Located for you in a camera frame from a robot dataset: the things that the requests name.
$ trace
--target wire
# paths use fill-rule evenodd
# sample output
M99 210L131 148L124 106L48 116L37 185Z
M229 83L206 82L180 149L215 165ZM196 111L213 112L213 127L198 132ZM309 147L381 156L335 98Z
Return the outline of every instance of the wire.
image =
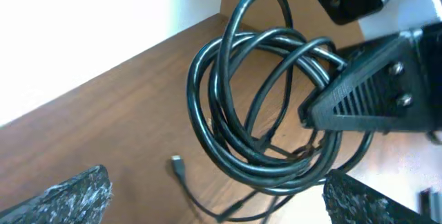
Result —
M287 196L269 208L268 212L248 218L227 219L234 222L263 218L282 207L294 194L321 183L336 159L342 139L342 131L324 131L320 144L315 147L313 143L317 130L314 130L309 142L292 152L292 156L282 159L264 155L267 148L284 153L282 149L271 144L271 139L289 106L294 66L297 66L314 83L315 90L321 92L330 83L330 76L317 59L329 62L338 72L341 72L347 63L335 54L335 45L329 38L320 37L307 41L302 34L293 29L287 0L277 0L286 27L270 28L264 32L239 31L241 20L254 1L241 0L233 11L223 36L209 42L198 52L191 63L186 88L193 130L210 159L229 177L249 185L257 192ZM326 46L329 51L319 46ZM229 82L242 61L255 48L277 54L282 60L256 93L243 125L233 105ZM200 104L201 80L211 64L213 65L209 75L208 96L212 130L206 122ZM260 107L271 87L283 73L286 73L285 93L278 117L262 137L253 137L251 132ZM348 171L362 159L372 137L372 133L364 135L358 151L341 169ZM246 158L247 162L235 157L229 147ZM315 156L318 156L318 159L311 165ZM199 204L185 180L182 184L189 198L203 212L212 217L218 216Z

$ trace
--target table surface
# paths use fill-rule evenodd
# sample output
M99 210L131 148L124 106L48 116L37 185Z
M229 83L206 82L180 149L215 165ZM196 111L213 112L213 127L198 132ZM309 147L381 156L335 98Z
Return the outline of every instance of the table surface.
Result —
M175 154L184 158L189 187L215 212L250 192L209 160L187 114L189 64L205 43L222 34L225 24L225 17L213 16L2 127L0 209L103 164L114 194L103 223L214 223L204 214L202 221L195 217L169 160ZM233 76L231 86L240 118L244 119L253 96L278 61L278 57L256 51ZM281 147L295 149L307 141L310 131L300 127L297 108L311 89L308 79L296 71L290 109L274 138ZM283 78L265 100L255 135L264 133L275 120L282 94ZM203 86L202 103L207 112L205 95ZM344 134L335 167L352 155L361 136ZM378 133L366 157L349 174L417 210L421 190L442 189L441 154L442 147L422 134ZM270 223L328 223L321 195L322 187L314 187L295 196ZM265 210L270 199L256 196L238 215Z

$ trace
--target wall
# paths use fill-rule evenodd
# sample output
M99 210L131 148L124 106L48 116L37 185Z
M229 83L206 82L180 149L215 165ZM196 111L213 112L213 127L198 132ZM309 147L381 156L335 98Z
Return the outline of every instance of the wall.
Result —
M294 18L294 26L307 38L331 37L338 47L348 46L363 40L357 22L337 26L328 17L317 0L288 0ZM222 0L221 13L231 15L239 0ZM244 16L244 23L266 29L283 26L281 10L275 0L257 0Z
M221 0L0 0L0 126L220 11Z

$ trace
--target coiled cable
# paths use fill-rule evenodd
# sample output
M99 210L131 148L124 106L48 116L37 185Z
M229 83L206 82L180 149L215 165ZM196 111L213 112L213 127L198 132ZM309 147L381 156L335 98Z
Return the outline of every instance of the coiled cable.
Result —
M227 218L221 221L241 222L264 218L282 207L294 194L323 183L326 173L338 155L342 138L342 131L324 131L320 144L315 147L314 140L318 132L314 130L309 142L291 153L284 152L271 144L271 139L289 106L294 66L313 82L316 92L321 92L330 83L330 76L317 59L329 62L338 73L345 69L347 63L335 54L335 45L329 38L319 37L307 41L301 33L294 30L287 0L277 0L285 19L284 28L270 28L264 32L239 31L247 8L254 1L240 0L223 36L205 45L192 61L186 88L189 116L203 149L225 174L249 185L254 191L273 196L286 196L286 198L279 203L275 200L272 202L272 207L260 215L249 218ZM243 125L233 105L229 82L242 61L255 48L277 54L282 60L256 93ZM212 119L210 128L200 105L200 83L211 64L213 65L209 75L208 92ZM253 137L251 132L260 107L271 87L284 72L286 72L285 92L278 117L262 137ZM347 172L354 167L365 155L372 137L372 133L366 133L356 153L339 169ZM246 158L247 162L235 157L229 147ZM265 149L284 153L287 158L266 156ZM318 156L318 159L311 165L315 156ZM209 215L219 216L199 204L185 183L182 184L199 208Z

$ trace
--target bolt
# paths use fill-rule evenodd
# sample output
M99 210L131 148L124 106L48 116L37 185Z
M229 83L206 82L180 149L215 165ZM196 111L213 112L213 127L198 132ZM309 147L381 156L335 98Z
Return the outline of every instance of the bolt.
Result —
M331 1L330 1L330 5L331 5L332 7L337 8L337 7L339 7L339 5L340 5L340 0L331 0Z
M398 106L409 106L413 103L413 97L409 93L405 93L397 99L396 103Z
M390 75L400 75L401 73L403 73L403 70L403 63L397 62L388 68L388 73Z

